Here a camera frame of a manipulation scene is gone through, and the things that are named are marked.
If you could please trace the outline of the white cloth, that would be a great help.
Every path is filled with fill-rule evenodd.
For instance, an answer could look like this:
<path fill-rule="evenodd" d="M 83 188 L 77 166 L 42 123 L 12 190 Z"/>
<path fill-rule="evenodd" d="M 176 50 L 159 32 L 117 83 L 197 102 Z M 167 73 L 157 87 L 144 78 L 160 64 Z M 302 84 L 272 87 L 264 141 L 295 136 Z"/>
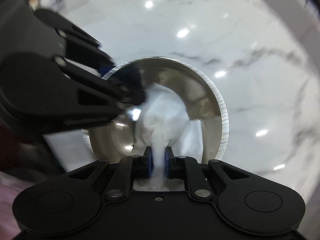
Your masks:
<path fill-rule="evenodd" d="M 171 89 L 152 84 L 146 91 L 146 101 L 135 127 L 132 154 L 152 149 L 153 172 L 149 179 L 137 179 L 136 191 L 183 191 L 180 179 L 168 179 L 165 172 L 165 148 L 170 146 L 175 156 L 185 155 L 199 163 L 203 157 L 202 122 L 190 120 L 182 99 Z"/>

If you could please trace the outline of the blue stainless steel bowl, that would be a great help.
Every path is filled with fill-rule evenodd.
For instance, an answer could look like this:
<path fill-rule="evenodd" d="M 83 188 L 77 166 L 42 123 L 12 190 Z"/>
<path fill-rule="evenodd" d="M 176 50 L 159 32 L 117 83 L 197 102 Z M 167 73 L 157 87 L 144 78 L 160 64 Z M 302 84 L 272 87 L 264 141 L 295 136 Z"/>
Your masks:
<path fill-rule="evenodd" d="M 127 70 L 138 70 L 146 100 L 130 107 L 110 124 L 91 128 L 89 143 L 95 157 L 112 162 L 148 145 L 153 131 L 176 155 L 199 162 L 221 159 L 225 153 L 229 118 L 225 101 L 213 81 L 196 67 L 167 57 L 143 57 L 114 68 L 110 80 Z"/>

